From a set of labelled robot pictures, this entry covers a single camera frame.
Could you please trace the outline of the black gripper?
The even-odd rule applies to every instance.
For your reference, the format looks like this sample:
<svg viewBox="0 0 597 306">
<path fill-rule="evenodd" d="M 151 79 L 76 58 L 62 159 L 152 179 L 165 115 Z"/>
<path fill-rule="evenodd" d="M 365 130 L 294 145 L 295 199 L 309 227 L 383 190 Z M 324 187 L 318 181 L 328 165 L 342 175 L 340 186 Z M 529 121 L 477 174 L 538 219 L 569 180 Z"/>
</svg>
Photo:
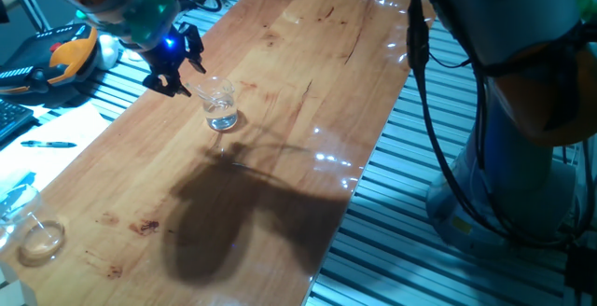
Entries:
<svg viewBox="0 0 597 306">
<path fill-rule="evenodd" d="M 196 25 L 182 22 L 178 30 L 172 26 L 156 47 L 145 52 L 150 73 L 143 80 L 143 85 L 169 97 L 177 94 L 190 97 L 191 92 L 182 84 L 178 69 L 187 58 L 196 71 L 205 74 L 201 56 L 203 51 L 204 45 Z"/>
</svg>

